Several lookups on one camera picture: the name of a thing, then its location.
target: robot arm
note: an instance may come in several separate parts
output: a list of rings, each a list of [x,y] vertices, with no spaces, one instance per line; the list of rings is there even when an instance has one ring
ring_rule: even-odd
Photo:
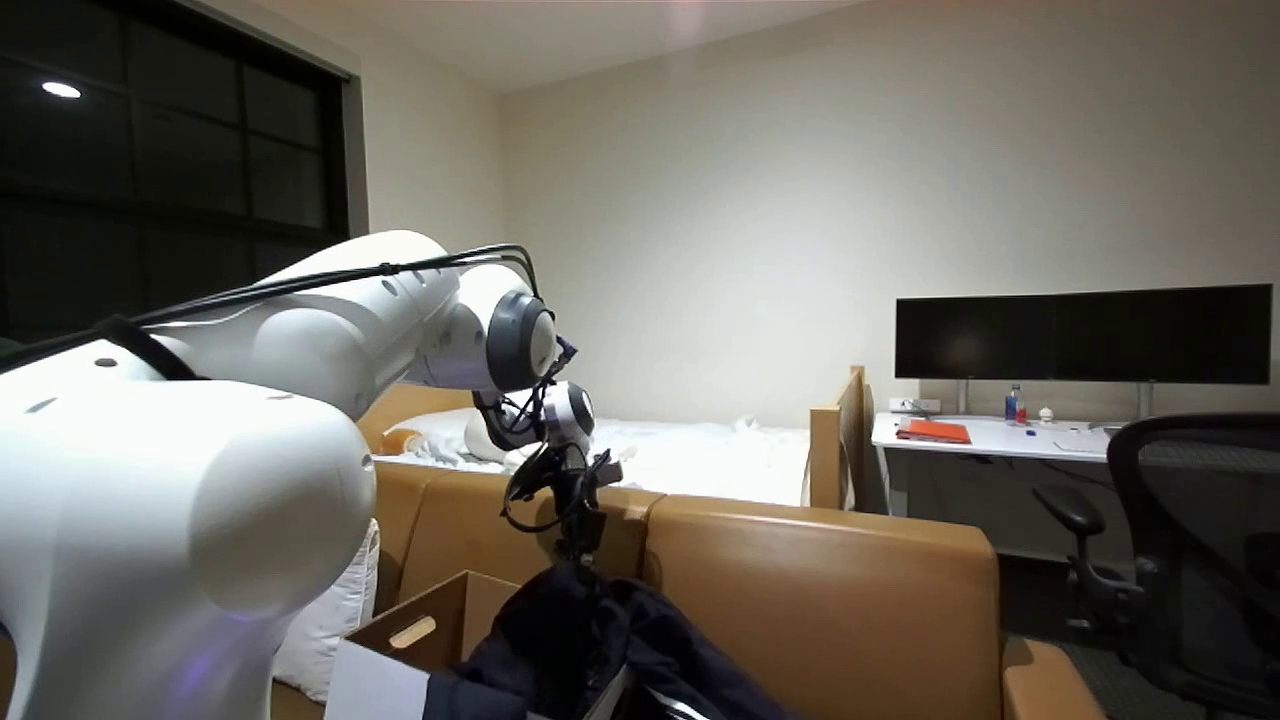
[[[12,713],[264,715],[273,648],[369,528],[374,466],[352,419],[401,375],[468,388],[499,446],[540,445],[508,498],[551,486],[562,548],[582,558],[600,537],[592,492],[617,464],[588,459],[592,411],[557,381],[572,345],[512,264],[529,259],[375,233],[260,284],[4,356]],[[101,675],[98,648],[127,665]]]
[[[512,259],[529,264],[375,233],[142,322],[197,375],[317,396],[352,419],[401,375],[492,399],[550,383],[572,356]]]

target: white desk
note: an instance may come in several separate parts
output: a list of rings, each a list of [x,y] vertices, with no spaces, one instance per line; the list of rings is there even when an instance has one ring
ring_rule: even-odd
[[[949,453],[949,454],[1009,454],[1009,459],[1052,459],[1052,464],[1110,464],[1110,431],[1081,419],[1031,419],[1013,424],[999,416],[932,416],[963,424],[974,445],[901,438],[896,431],[911,416],[876,411],[872,445],[881,464],[881,486],[889,514],[908,514],[908,483],[891,480],[889,453]]]

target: monitor screen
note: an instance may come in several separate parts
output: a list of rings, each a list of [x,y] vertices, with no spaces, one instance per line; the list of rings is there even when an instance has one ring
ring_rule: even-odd
[[[1267,383],[1273,284],[901,295],[896,375]]]

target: window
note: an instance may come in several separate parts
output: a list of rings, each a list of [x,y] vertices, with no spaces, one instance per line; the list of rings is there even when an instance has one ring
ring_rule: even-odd
[[[352,237],[352,96],[181,4],[4,0],[0,335],[166,309]]]

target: office chair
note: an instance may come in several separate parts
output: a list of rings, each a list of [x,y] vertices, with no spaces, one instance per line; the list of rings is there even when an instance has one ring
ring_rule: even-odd
[[[1280,411],[1156,416],[1110,445],[1133,576],[1101,573],[1101,510],[1071,486],[1036,498],[1075,537],[1087,633],[1209,713],[1280,715]]]

